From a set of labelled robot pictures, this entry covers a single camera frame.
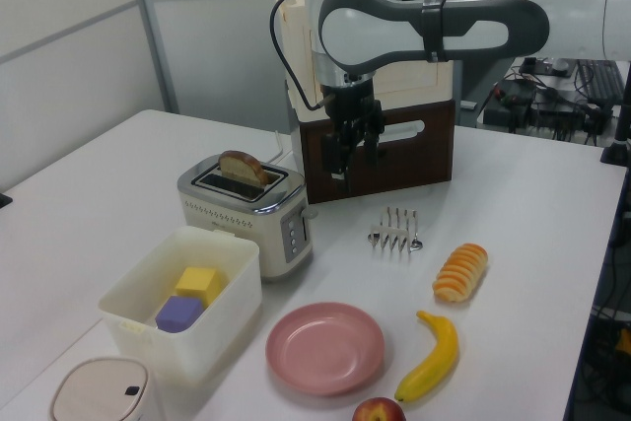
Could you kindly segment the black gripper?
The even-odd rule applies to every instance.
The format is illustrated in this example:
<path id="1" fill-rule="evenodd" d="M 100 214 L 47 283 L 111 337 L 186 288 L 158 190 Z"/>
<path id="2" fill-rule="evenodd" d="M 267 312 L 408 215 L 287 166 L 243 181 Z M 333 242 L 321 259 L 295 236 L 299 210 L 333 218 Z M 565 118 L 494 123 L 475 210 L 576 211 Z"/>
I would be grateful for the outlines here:
<path id="1" fill-rule="evenodd" d="M 349 194 L 349 166 L 356 148 L 355 139 L 364 138 L 366 162 L 372 167 L 379 163 L 380 136 L 385 130 L 381 102 L 375 98 L 372 79 L 343 87 L 322 86 L 324 109 L 333 123 L 333 131 L 321 137 L 323 170 Z"/>

